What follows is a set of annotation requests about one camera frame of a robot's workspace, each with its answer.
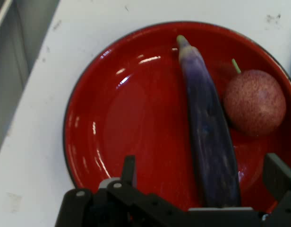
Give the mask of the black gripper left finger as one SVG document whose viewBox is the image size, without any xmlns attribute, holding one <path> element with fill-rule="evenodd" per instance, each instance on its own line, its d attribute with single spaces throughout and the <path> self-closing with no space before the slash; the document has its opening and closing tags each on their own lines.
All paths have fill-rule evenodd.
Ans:
<svg viewBox="0 0 291 227">
<path fill-rule="evenodd" d="M 122 174 L 107 179 L 93 193 L 86 188 L 68 191 L 62 200 L 57 227 L 186 227 L 186 212 L 155 194 L 136 188 L 135 156 L 126 156 Z"/>
</svg>

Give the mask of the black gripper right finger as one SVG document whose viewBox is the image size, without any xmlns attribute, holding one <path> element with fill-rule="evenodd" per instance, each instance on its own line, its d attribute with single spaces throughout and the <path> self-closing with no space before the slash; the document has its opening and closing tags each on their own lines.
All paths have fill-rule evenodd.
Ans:
<svg viewBox="0 0 291 227">
<path fill-rule="evenodd" d="M 275 153 L 265 155 L 263 182 L 277 201 L 264 226 L 291 227 L 291 168 Z"/>
</svg>

